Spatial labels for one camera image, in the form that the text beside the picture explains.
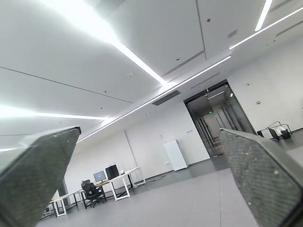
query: white refrigerator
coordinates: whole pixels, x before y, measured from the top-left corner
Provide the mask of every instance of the white refrigerator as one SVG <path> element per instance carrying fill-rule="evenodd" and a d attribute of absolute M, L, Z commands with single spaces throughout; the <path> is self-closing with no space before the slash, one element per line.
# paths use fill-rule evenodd
<path fill-rule="evenodd" d="M 181 153 L 177 140 L 165 143 L 164 147 L 167 155 L 169 156 L 170 163 L 175 171 L 188 167 Z"/>

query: gray tile floor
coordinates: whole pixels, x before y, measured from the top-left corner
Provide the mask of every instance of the gray tile floor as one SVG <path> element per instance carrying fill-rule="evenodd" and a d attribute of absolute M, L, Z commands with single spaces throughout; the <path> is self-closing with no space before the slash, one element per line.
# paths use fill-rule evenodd
<path fill-rule="evenodd" d="M 281 143 L 303 165 L 303 147 L 298 140 Z M 131 197 L 113 199 L 94 209 L 80 205 L 66 216 L 50 217 L 38 227 L 257 227 L 235 185 L 225 156 L 186 170 L 159 176 L 131 191 Z"/>

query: desk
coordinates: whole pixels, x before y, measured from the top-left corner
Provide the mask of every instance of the desk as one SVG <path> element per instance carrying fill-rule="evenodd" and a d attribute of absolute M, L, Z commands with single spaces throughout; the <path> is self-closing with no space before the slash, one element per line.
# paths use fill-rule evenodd
<path fill-rule="evenodd" d="M 133 183 L 133 181 L 132 181 L 132 176 L 131 176 L 130 174 L 133 173 L 133 172 L 135 172 L 135 171 L 139 171 L 139 173 L 140 173 L 140 175 L 141 175 L 141 178 L 142 178 L 142 180 L 143 180 L 142 183 L 138 183 L 138 184 L 134 184 L 134 183 Z M 130 188 L 127 187 L 127 184 L 126 184 L 126 181 L 125 181 L 125 178 L 126 178 L 126 177 L 127 177 L 128 180 L 129 180 Z M 117 195 L 116 192 L 115 192 L 115 188 L 114 188 L 114 185 L 113 185 L 113 181 L 118 180 L 118 179 L 121 179 L 121 178 L 122 178 L 122 180 L 123 180 L 123 184 L 124 184 L 124 187 L 125 187 L 125 192 L 120 193 L 120 194 Z M 123 173 L 122 175 L 119 175 L 119 176 L 117 176 L 117 177 L 115 177 L 114 179 L 111 179 L 111 180 L 109 180 L 109 181 L 104 181 L 104 182 L 96 183 L 95 186 L 96 186 L 96 187 L 102 187 L 103 185 L 106 185 L 106 184 L 108 184 L 108 183 L 110 184 L 110 186 L 111 186 L 111 188 L 112 188 L 112 192 L 113 192 L 113 195 L 114 195 L 115 200 L 118 201 L 118 200 L 122 200 L 122 199 L 125 199 L 125 198 L 128 198 L 128 197 L 131 197 L 130 194 L 129 194 L 129 190 L 132 189 L 132 188 L 136 188 L 136 187 L 138 187 L 139 185 L 145 184 L 146 181 L 145 181 L 145 178 L 144 178 L 144 176 L 143 176 L 143 174 L 142 174 L 141 168 L 140 168 L 140 167 L 137 167 L 137 168 L 128 170 L 128 171 L 126 171 L 125 173 Z M 79 197 L 80 197 L 80 199 L 81 199 L 82 202 L 83 202 L 83 206 L 84 206 L 84 208 L 86 209 L 86 208 L 87 208 L 87 205 L 86 205 L 86 202 L 85 202 L 85 198 L 84 198 L 84 196 L 83 196 L 83 193 L 84 193 L 84 191 L 83 191 L 82 189 L 80 189 L 80 190 L 77 190 L 77 191 L 75 191 L 75 192 L 69 193 L 69 194 L 67 194 L 67 195 L 61 196 L 61 197 L 59 197 L 58 199 L 55 199 L 55 200 L 50 201 L 50 204 L 52 204 L 52 206 L 53 206 L 55 216 L 56 216 L 56 217 L 60 217 L 60 216 L 66 215 L 66 210 L 69 210 L 69 209 L 71 209 L 71 208 L 74 208 L 74 207 L 78 206 L 78 202 L 77 202 L 77 199 L 76 199 L 76 194 L 79 194 Z M 65 205 L 64 205 L 64 202 L 63 202 L 63 199 L 65 199 L 65 198 L 67 198 L 67 197 L 69 197 L 69 196 L 72 196 L 72 195 L 74 196 L 74 199 L 75 199 L 75 205 L 72 206 L 72 207 L 70 207 L 70 208 L 68 208 L 68 209 L 66 209 L 66 208 L 65 208 Z M 63 213 L 62 213 L 62 214 L 59 213 L 58 202 L 60 202 L 61 205 L 62 205 L 62 207 L 63 207 Z"/>
<path fill-rule="evenodd" d="M 78 191 L 69 193 L 69 194 L 67 194 L 67 195 L 60 196 L 58 199 L 55 199 L 55 200 L 50 201 L 50 204 L 52 204 L 52 206 L 53 206 L 53 208 L 54 208 L 55 216 L 56 216 L 56 217 L 60 217 L 60 216 L 66 215 L 66 211 L 67 211 L 67 210 L 70 210 L 71 208 L 74 208 L 74 207 L 77 207 L 77 206 L 78 206 L 78 202 L 77 202 L 77 199 L 76 199 L 76 194 L 79 194 L 79 196 L 80 196 L 80 198 L 81 198 L 80 190 L 78 190 Z M 75 204 L 74 204 L 72 207 L 69 207 L 68 209 L 66 209 L 66 208 L 65 208 L 65 205 L 64 205 L 64 202 L 63 202 L 63 199 L 65 199 L 65 198 L 67 198 L 67 197 L 70 197 L 71 195 L 74 196 Z M 60 203 L 61 203 L 61 205 L 62 205 L 62 208 L 63 208 L 63 213 L 62 213 L 62 214 L 59 213 L 59 207 L 58 207 L 58 202 L 59 202 L 59 201 L 60 201 Z"/>
<path fill-rule="evenodd" d="M 138 183 L 138 184 L 134 184 L 134 183 L 133 183 L 133 181 L 132 181 L 132 176 L 131 176 L 130 174 L 133 173 L 134 171 L 139 171 L 139 173 L 140 173 L 140 175 L 141 175 L 141 178 L 142 178 L 142 180 L 143 180 L 142 183 Z M 130 185 L 131 185 L 130 188 L 127 187 L 127 184 L 126 184 L 126 181 L 125 181 L 125 177 L 126 177 L 126 176 L 128 177 L 129 183 L 130 183 Z M 113 181 L 118 180 L 118 179 L 120 179 L 120 178 L 122 178 L 122 180 L 123 180 L 123 184 L 124 184 L 124 187 L 125 187 L 125 192 L 123 192 L 123 193 L 117 195 L 117 194 L 116 194 L 116 191 L 115 191 L 115 188 L 114 188 L 114 185 L 113 185 Z M 142 185 L 142 184 L 145 184 L 145 183 L 146 183 L 145 178 L 144 178 L 144 176 L 143 176 L 143 174 L 142 174 L 142 171 L 141 171 L 141 168 L 140 168 L 140 167 L 136 167 L 136 168 L 134 168 L 134 169 L 128 170 L 128 171 L 126 171 L 124 174 L 119 175 L 119 176 L 115 177 L 114 179 L 109 180 L 108 182 L 110 183 L 110 186 L 111 186 L 111 188 L 112 188 L 112 192 L 113 192 L 113 194 L 114 194 L 114 198 L 115 198 L 116 201 L 131 197 L 131 195 L 129 194 L 129 190 L 130 190 L 130 189 L 136 188 L 136 187 L 138 187 L 139 185 Z"/>

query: ceiling light strip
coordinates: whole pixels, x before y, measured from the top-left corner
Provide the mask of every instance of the ceiling light strip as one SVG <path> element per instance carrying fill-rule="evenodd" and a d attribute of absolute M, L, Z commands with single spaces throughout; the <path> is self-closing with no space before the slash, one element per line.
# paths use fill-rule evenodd
<path fill-rule="evenodd" d="M 36 117 L 58 117 L 58 118 L 72 118 L 72 119 L 87 119 L 87 120 L 105 120 L 106 117 L 93 117 L 93 116 L 80 116 L 80 115 L 69 115 L 69 114 L 56 114 L 56 113 L 37 113 L 33 112 L 33 116 Z"/>
<path fill-rule="evenodd" d="M 155 80 L 157 80 L 162 85 L 167 82 L 159 76 L 154 70 L 152 70 L 147 64 L 145 64 L 137 55 L 135 55 L 130 49 L 128 49 L 123 43 L 118 40 L 115 40 L 111 43 L 117 50 L 119 50 L 122 54 L 128 57 L 131 61 L 133 61 L 137 66 L 147 72 L 150 76 L 152 76 Z"/>
<path fill-rule="evenodd" d="M 258 32 L 252 34 L 251 36 L 247 37 L 246 39 L 243 39 L 242 41 L 238 42 L 237 44 L 231 46 L 229 49 L 232 50 L 233 48 L 235 48 L 235 47 L 241 45 L 242 43 L 248 41 L 249 39 L 255 37 L 256 35 L 259 35 L 260 33 L 264 32 L 265 30 L 267 30 L 267 29 L 271 28 L 272 26 L 274 26 L 274 25 L 280 23 L 281 21 L 283 21 L 283 20 L 285 20 L 285 19 L 291 17 L 292 15 L 294 15 L 294 14 L 300 12 L 301 10 L 303 10 L 303 7 L 299 8 L 299 9 L 297 9 L 296 11 L 292 12 L 291 14 L 288 14 L 287 16 L 285 16 L 285 17 L 283 17 L 283 18 L 277 20 L 276 22 L 272 23 L 271 25 L 268 25 L 267 27 L 263 28 L 262 30 L 259 30 Z"/>
<path fill-rule="evenodd" d="M 127 58 L 138 65 L 142 70 L 161 84 L 166 81 L 145 64 L 130 49 L 123 45 L 115 35 L 111 26 L 83 0 L 40 0 L 46 6 L 62 14 L 71 24 L 79 30 L 88 33 L 98 40 L 109 43 L 118 49 Z"/>
<path fill-rule="evenodd" d="M 58 118 L 73 118 L 73 119 L 88 119 L 88 120 L 105 120 L 107 117 L 94 117 L 94 116 L 81 116 L 70 114 L 57 114 L 57 113 L 40 113 L 29 111 L 25 109 L 0 105 L 0 118 L 1 117 L 58 117 Z"/>
<path fill-rule="evenodd" d="M 191 81 L 191 80 L 195 79 L 196 77 L 202 75 L 203 73 L 205 73 L 205 72 L 211 70 L 212 68 L 216 67 L 217 65 L 220 65 L 221 63 L 225 62 L 226 60 L 228 60 L 228 59 L 230 59 L 230 58 L 231 58 L 231 56 L 228 56 L 228 57 L 224 58 L 223 60 L 217 62 L 216 64 L 214 64 L 214 65 L 208 67 L 207 69 L 203 70 L 202 72 L 200 72 L 200 73 L 198 73 L 198 74 L 196 74 L 196 75 L 194 75 L 194 76 L 192 76 L 192 77 L 190 77 L 190 78 L 184 80 L 183 82 L 181 82 L 181 83 L 175 85 L 175 86 L 172 87 L 171 89 L 168 89 L 167 91 L 165 91 L 165 92 L 162 93 L 161 95 L 158 95 L 157 97 L 151 99 L 150 101 L 144 103 L 143 105 L 141 105 L 141 106 L 139 106 L 139 107 L 133 109 L 132 111 L 130 111 L 130 112 L 128 112 L 128 113 L 122 115 L 121 117 L 115 119 L 114 121 L 112 121 L 112 122 L 110 122 L 110 123 L 108 123 L 108 124 L 102 126 L 101 128 L 99 128 L 98 130 L 94 131 L 93 133 L 87 135 L 86 137 L 83 137 L 82 139 L 80 139 L 79 141 L 77 141 L 77 143 L 79 143 L 79 142 L 81 142 L 81 141 L 87 139 L 88 137 L 90 137 L 90 136 L 96 134 L 97 132 L 99 132 L 99 131 L 101 131 L 101 130 L 107 128 L 108 126 L 110 126 L 110 125 L 116 123 L 117 121 L 119 121 L 119 120 L 121 120 L 121 119 L 127 117 L 128 115 L 130 115 L 130 114 L 136 112 L 137 110 L 139 110 L 139 109 L 145 107 L 146 105 L 148 105 L 148 104 L 150 104 L 150 103 L 153 103 L 153 102 L 156 101 L 157 99 L 159 99 L 159 98 L 161 98 L 161 97 L 167 95 L 169 92 L 171 92 L 171 91 L 177 89 L 178 87 L 180 87 L 180 86 L 182 86 L 182 85 L 188 83 L 189 81 Z"/>
<path fill-rule="evenodd" d="M 17 148 L 0 149 L 0 152 L 10 151 L 10 150 L 15 150 L 15 149 L 17 149 Z"/>
<path fill-rule="evenodd" d="M 224 93 L 225 91 L 221 91 L 220 93 L 218 93 L 218 94 L 216 94 L 216 95 L 214 95 L 214 96 L 211 96 L 210 98 L 208 98 L 207 100 L 209 100 L 209 99 L 211 99 L 211 98 L 214 98 L 214 97 L 216 97 L 216 96 L 218 96 L 219 94 L 222 94 L 222 93 Z"/>
<path fill-rule="evenodd" d="M 257 32 L 258 30 L 260 30 L 262 28 L 262 26 L 264 24 L 264 21 L 265 21 L 265 18 L 266 18 L 267 14 L 268 14 L 268 11 L 270 9 L 270 6 L 271 6 L 272 2 L 273 2 L 273 0 L 266 0 L 265 1 L 265 4 L 264 4 L 263 10 L 261 12 L 259 21 L 257 23 L 255 32 Z"/>

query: ceiling vent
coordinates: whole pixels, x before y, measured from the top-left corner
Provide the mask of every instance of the ceiling vent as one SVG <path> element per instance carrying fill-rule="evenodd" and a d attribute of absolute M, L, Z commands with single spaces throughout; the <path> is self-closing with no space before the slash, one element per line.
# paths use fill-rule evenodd
<path fill-rule="evenodd" d="M 230 32 L 229 34 L 228 34 L 228 38 L 232 38 L 234 35 L 236 35 L 237 34 L 237 32 L 238 32 L 238 30 L 236 29 L 236 30 L 234 30 L 233 32 Z"/>
<path fill-rule="evenodd" d="M 180 95 L 181 93 L 176 91 L 173 91 L 171 93 L 169 93 L 168 95 L 164 96 L 163 98 L 157 100 L 156 102 L 152 103 L 154 105 L 161 105 L 162 103 L 165 103 L 166 101 L 169 101 L 170 99 L 172 99 L 173 97 Z"/>
<path fill-rule="evenodd" d="M 283 30 L 282 32 L 279 32 L 279 33 L 276 35 L 276 37 L 278 37 L 279 35 L 282 35 L 282 34 L 285 33 L 285 32 L 288 32 L 290 29 L 293 29 L 294 27 L 297 27 L 298 25 L 300 25 L 300 24 L 302 24 L 302 23 L 303 23 L 303 20 L 301 20 L 300 22 L 298 22 L 298 23 L 296 23 L 296 24 L 290 26 L 289 28 Z"/>
<path fill-rule="evenodd" d="M 102 14 L 102 17 L 108 17 L 114 12 L 125 0 L 101 0 L 96 6 L 97 10 Z"/>
<path fill-rule="evenodd" d="M 218 72 L 218 73 L 216 73 L 216 74 L 212 75 L 211 77 L 209 77 L 209 78 L 207 78 L 207 79 L 203 80 L 201 83 L 198 83 L 198 84 L 194 85 L 194 86 L 193 86 L 193 87 L 191 87 L 190 89 L 194 89 L 195 87 L 197 87 L 197 86 L 199 86 L 199 85 L 203 84 L 204 82 L 208 81 L 208 80 L 209 80 L 209 79 L 211 79 L 211 78 L 214 78 L 214 77 L 218 76 L 219 74 L 220 74 L 220 73 Z"/>
<path fill-rule="evenodd" d="M 271 12 L 273 12 L 273 11 L 275 11 L 275 10 L 281 8 L 282 6 L 286 5 L 287 3 L 291 2 L 291 1 L 293 1 L 293 0 L 285 0 L 285 1 L 282 1 L 280 4 L 277 4 L 276 6 L 274 6 L 273 8 L 271 8 L 271 9 L 269 10 L 269 13 L 271 13 Z"/>

